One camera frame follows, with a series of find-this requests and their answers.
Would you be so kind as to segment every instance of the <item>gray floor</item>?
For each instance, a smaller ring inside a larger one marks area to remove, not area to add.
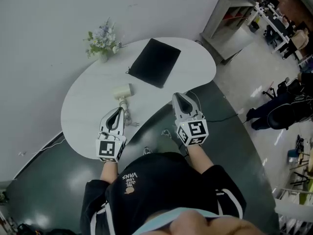
[[[235,114],[214,82],[193,90],[208,120]],[[157,112],[126,146],[119,162],[122,171],[141,156],[142,149],[157,148],[157,136],[165,128],[174,135],[172,106]],[[258,153],[238,117],[208,123],[209,137],[204,150],[215,164],[222,165],[242,191],[247,209],[244,218],[263,232],[279,229],[274,199]],[[86,159],[65,142],[40,155],[8,188],[9,211],[18,222],[49,231],[53,228],[79,232],[79,216],[87,181],[99,177],[102,163]]]

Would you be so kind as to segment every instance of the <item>flower vase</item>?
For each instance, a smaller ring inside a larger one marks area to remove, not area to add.
[[[101,63],[106,63],[107,60],[108,60],[108,56],[106,53],[101,53],[101,52],[98,52],[99,53],[99,60],[101,61]]]

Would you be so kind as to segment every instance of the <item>person in black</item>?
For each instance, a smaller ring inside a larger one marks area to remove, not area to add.
[[[276,98],[265,103],[257,109],[250,109],[246,120],[258,118],[251,127],[255,130],[269,129],[267,117],[269,113],[283,104],[292,104],[296,122],[309,118],[313,115],[313,73],[299,73],[299,86],[278,94]]]
[[[161,137],[163,150],[146,148],[120,175],[117,163],[105,163],[100,180],[86,184],[83,235],[262,234],[241,220],[246,202],[220,165],[193,145],[190,166],[175,142]]]

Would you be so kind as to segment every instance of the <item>table leg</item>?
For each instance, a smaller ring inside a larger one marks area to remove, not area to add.
[[[256,18],[258,14],[259,12],[256,10],[255,13],[250,16],[250,18],[248,19],[248,23],[247,23],[248,26],[252,23],[252,21]]]
[[[271,53],[275,53],[276,51],[278,51],[284,44],[286,44],[285,41],[283,41],[281,44],[279,44]]]

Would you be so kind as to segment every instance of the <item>white wall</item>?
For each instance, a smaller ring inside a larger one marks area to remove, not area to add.
[[[88,30],[111,16],[126,43],[195,39],[217,1],[0,0],[0,181],[61,131],[64,97],[92,62],[82,41]]]

